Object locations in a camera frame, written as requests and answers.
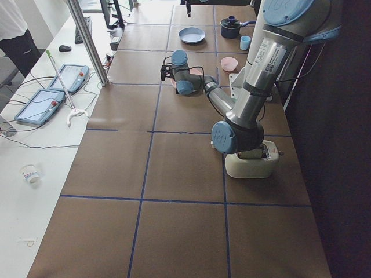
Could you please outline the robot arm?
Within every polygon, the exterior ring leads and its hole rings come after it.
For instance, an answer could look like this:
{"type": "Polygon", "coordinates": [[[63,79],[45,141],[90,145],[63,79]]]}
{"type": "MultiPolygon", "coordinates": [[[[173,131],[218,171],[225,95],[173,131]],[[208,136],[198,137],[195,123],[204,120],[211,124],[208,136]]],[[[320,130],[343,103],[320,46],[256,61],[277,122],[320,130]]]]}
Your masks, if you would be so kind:
{"type": "Polygon", "coordinates": [[[161,66],[161,80],[172,78],[178,94],[189,96],[204,90],[224,119],[212,127],[212,143],[221,153],[234,154],[257,149],[264,130],[257,116],[271,94],[293,48],[302,43],[319,43],[338,36],[343,1],[262,1],[252,42],[260,46],[251,63],[246,63],[242,91],[233,100],[208,75],[194,75],[186,52],[172,53],[171,62],[161,66]]]}

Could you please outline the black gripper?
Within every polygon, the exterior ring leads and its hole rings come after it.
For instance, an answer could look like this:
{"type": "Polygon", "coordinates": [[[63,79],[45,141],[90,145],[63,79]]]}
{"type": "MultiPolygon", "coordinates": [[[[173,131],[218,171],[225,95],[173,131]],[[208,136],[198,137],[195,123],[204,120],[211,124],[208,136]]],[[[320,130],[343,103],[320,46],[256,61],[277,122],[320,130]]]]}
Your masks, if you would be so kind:
{"type": "Polygon", "coordinates": [[[160,69],[161,81],[165,81],[166,78],[174,79],[173,69],[171,65],[162,64],[160,69]]]}
{"type": "Polygon", "coordinates": [[[187,16],[191,17],[191,2],[189,0],[185,1],[186,9],[187,9],[187,16]]]}

